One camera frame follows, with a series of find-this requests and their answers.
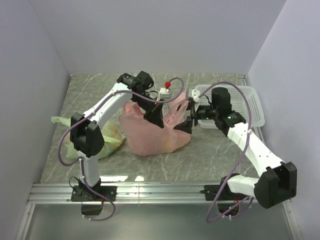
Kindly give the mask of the pink plastic bag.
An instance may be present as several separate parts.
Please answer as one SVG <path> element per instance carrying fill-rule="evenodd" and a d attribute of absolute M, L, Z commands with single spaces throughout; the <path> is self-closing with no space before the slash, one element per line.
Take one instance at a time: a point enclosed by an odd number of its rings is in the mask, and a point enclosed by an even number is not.
<path fill-rule="evenodd" d="M 185 92 L 169 102 L 164 128 L 160 128 L 144 119 L 137 103 L 126 102 L 118 120 L 130 150 L 138 156 L 152 156 L 172 153 L 188 144 L 191 134 L 174 129 L 184 121 L 188 104 Z"/>

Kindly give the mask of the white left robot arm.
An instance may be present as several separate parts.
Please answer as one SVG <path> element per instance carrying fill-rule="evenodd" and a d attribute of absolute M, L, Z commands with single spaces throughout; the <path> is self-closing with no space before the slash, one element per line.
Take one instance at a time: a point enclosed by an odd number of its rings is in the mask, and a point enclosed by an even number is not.
<path fill-rule="evenodd" d="M 126 102 L 133 101 L 145 111 L 144 120 L 158 128 L 164 127 L 163 105 L 155 103 L 147 93 L 147 90 L 153 85 L 152 77 L 144 71 L 137 76 L 124 73 L 117 79 L 106 96 L 91 109 L 83 114 L 75 113 L 71 117 L 70 141 L 81 157 L 80 181 L 86 185 L 82 194 L 89 201 L 95 201 L 101 195 L 98 153 L 105 144 L 102 128 L 119 108 Z"/>

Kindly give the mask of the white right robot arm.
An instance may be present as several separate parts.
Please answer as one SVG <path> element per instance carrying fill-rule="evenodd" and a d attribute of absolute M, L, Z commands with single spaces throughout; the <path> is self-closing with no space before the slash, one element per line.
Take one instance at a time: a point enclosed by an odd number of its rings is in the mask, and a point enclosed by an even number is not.
<path fill-rule="evenodd" d="M 227 138 L 241 150 L 254 166 L 258 177 L 246 177 L 231 173 L 222 178 L 220 194 L 226 200 L 237 194 L 254 197 L 265 209 L 294 198 L 297 195 L 297 167 L 292 162 L 284 162 L 272 153 L 251 130 L 248 118 L 244 118 L 232 106 L 231 95 L 226 87 L 214 87 L 211 100 L 201 104 L 203 93 L 189 90 L 186 99 L 189 102 L 190 118 L 188 128 L 197 125 L 199 120 L 212 120 Z"/>

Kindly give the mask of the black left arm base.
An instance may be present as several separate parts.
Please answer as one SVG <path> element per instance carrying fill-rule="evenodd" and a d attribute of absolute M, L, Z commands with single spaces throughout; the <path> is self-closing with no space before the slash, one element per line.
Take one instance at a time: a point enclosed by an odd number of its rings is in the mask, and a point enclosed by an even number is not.
<path fill-rule="evenodd" d="M 100 188 L 95 189 L 95 191 L 112 202 L 116 199 L 116 186 L 100 186 Z M 86 186 L 80 187 L 76 185 L 73 188 L 70 200 L 72 202 L 98 202 L 102 200 L 102 197 L 90 191 Z"/>

